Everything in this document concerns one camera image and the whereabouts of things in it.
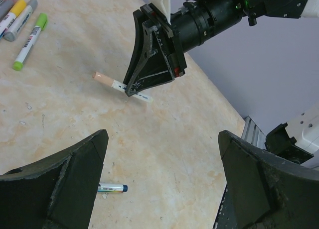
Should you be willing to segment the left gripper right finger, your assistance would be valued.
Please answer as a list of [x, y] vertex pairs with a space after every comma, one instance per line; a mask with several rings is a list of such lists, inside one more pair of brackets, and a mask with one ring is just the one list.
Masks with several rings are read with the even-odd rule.
[[228, 191], [240, 229], [317, 229], [319, 173], [257, 148], [224, 130], [218, 135]]

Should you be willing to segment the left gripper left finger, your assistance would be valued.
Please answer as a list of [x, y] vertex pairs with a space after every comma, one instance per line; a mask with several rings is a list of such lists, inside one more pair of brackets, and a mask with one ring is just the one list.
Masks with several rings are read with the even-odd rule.
[[2, 229], [87, 229], [108, 145], [101, 129], [0, 177]]

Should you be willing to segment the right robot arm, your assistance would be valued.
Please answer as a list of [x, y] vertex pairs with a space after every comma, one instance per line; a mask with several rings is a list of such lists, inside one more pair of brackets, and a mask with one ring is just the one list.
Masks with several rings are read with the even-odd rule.
[[318, 17], [319, 0], [184, 0], [171, 12], [170, 0], [150, 0], [134, 11], [135, 45], [124, 78], [125, 93], [170, 83], [185, 74], [185, 53], [248, 18]]

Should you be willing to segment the peach capped pen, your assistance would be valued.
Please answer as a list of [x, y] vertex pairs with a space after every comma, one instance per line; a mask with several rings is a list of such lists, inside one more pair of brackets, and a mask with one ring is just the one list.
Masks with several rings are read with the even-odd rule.
[[[114, 80], [100, 72], [94, 72], [93, 75], [92, 75], [92, 78], [104, 85], [107, 85], [108, 87], [111, 87], [119, 92], [122, 92], [122, 93], [125, 93], [125, 90], [127, 89], [127, 85], [117, 81], [117, 80]], [[132, 97], [136, 98], [136, 99], [139, 99], [139, 100], [142, 100], [142, 101], [145, 101], [147, 103], [151, 103], [153, 101], [153, 98], [150, 97], [150, 96], [147, 96], [145, 94], [141, 94], [141, 93], [134, 93], [132, 95]]]

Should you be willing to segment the blue capped pen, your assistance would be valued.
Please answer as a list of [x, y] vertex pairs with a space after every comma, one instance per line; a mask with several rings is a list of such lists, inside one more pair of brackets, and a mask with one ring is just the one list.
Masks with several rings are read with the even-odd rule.
[[108, 184], [100, 183], [98, 193], [125, 193], [128, 191], [128, 186], [124, 184]]

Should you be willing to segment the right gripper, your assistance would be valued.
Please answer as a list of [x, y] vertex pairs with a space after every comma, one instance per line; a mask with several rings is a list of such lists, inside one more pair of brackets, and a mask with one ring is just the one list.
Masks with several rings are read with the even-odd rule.
[[237, 24], [244, 14], [241, 3], [186, 1], [170, 16], [170, 24], [152, 3], [134, 11], [135, 44], [124, 78], [126, 95], [183, 76], [187, 68], [185, 53]]

